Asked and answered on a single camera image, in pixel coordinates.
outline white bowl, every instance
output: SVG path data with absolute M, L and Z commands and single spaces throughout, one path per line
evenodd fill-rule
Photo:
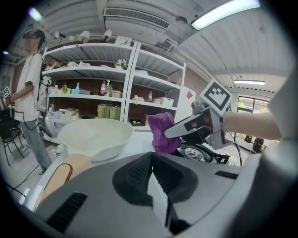
M 112 119 L 81 119 L 67 124 L 58 139 L 66 145 L 68 154 L 81 154 L 102 161 L 121 153 L 134 129 Z

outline fluorescent light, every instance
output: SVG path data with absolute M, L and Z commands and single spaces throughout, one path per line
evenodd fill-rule
M 258 0 L 233 0 L 194 20 L 191 25 L 199 31 L 222 18 L 258 7 L 260 7 Z
M 39 20 L 42 18 L 41 14 L 40 14 L 35 8 L 33 8 L 33 7 L 29 10 L 29 14 L 30 14 L 30 16 L 32 16 L 36 21 L 39 21 Z
M 258 84 L 265 85 L 264 81 L 255 81 L 255 80 L 234 80 L 235 84 Z

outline white t-shirt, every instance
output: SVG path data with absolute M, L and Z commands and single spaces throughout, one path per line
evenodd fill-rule
M 18 112 L 24 112 L 25 114 L 24 120 L 24 115 L 22 113 L 15 112 L 14 119 L 18 121 L 33 121 L 38 116 L 35 104 L 37 103 L 39 90 L 41 63 L 42 56 L 40 53 L 31 55 L 26 59 L 25 65 L 20 75 L 17 92 L 22 90 L 25 87 L 25 83 L 27 82 L 32 82 L 34 90 L 28 93 L 26 96 L 15 101 L 14 109 Z

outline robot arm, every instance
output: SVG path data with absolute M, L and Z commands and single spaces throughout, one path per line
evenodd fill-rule
M 166 138 L 181 136 L 188 143 L 208 143 L 215 150 L 231 144 L 223 132 L 223 113 L 229 106 L 232 95 L 215 79 L 192 103 L 193 114 L 176 123 L 164 132 Z

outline white table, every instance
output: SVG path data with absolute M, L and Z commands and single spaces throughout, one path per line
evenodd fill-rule
M 144 152 L 154 152 L 154 148 L 152 146 L 152 133 L 151 132 L 134 132 L 128 142 L 128 144 L 125 146 L 122 153 L 119 155 L 107 159 L 104 161 L 98 161 L 98 162 L 92 162 L 93 166 L 102 165 L 105 163 L 109 163 L 127 156 L 131 156 L 134 154 L 140 154 Z M 41 197 L 41 194 L 47 185 L 47 182 L 50 180 L 52 174 L 56 170 L 56 168 L 63 164 L 66 158 L 68 157 L 67 149 L 51 164 L 51 166 L 47 169 L 47 171 L 42 175 L 40 181 L 32 191 L 32 193 L 29 195 L 29 198 L 26 199 L 25 206 L 34 211 L 36 209 L 37 203 Z

